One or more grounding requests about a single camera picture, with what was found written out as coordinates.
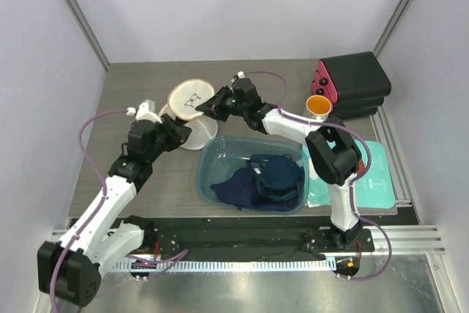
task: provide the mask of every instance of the white fabric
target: white fabric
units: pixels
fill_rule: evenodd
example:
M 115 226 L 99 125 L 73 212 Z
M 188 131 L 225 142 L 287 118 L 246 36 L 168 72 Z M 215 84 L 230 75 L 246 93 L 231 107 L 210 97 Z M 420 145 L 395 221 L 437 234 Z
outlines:
M 182 120 L 191 121 L 203 115 L 196 107 L 209 100 L 215 89 L 204 80 L 184 81 L 172 90 L 168 97 L 169 108 Z

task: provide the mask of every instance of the white wall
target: white wall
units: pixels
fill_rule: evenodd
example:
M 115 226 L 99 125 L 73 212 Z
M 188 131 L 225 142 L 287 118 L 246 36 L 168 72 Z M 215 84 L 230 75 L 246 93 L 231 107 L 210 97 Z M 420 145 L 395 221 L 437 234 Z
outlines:
M 78 0 L 110 62 L 372 50 L 398 0 Z
M 104 70 L 63 0 L 0 0 L 0 302 L 32 312 L 36 252 L 63 227 Z
M 379 60 L 385 111 L 419 214 L 436 224 L 468 304 L 469 0 L 412 0 Z

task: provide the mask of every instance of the navy blue cloth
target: navy blue cloth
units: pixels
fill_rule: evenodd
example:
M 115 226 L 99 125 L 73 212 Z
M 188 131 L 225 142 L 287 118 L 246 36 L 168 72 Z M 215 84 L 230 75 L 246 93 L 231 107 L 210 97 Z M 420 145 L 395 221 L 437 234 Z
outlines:
M 304 170 L 281 155 L 252 155 L 247 166 L 224 183 L 211 185 L 228 205 L 257 210 L 288 211 L 302 197 Z

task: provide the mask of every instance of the white cup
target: white cup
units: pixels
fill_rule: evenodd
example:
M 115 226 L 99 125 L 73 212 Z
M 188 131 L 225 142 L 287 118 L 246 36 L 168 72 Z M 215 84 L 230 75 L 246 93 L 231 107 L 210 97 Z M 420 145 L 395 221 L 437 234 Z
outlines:
M 331 110 L 332 103 L 329 99 L 323 95 L 312 95 L 306 100 L 303 116 L 308 119 L 325 121 Z

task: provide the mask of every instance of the blue plastic tub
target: blue plastic tub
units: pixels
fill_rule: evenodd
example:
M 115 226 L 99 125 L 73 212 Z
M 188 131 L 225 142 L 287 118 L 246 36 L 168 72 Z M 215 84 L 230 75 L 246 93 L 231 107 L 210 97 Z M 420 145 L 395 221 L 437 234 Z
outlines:
M 202 151 L 202 156 L 197 166 L 196 187 L 200 197 L 212 205 L 238 209 L 234 205 L 220 202 L 210 186 L 214 183 L 227 181 L 238 169 L 245 167 L 246 161 L 253 154 L 291 155 L 292 160 L 305 170 L 305 185 L 303 186 L 301 192 L 302 199 L 299 201 L 298 206 L 288 212 L 259 211 L 254 209 L 244 209 L 244 211 L 285 216 L 300 211 L 308 198 L 309 169 L 307 156 L 301 150 L 301 146 L 265 139 L 219 136 L 208 142 Z

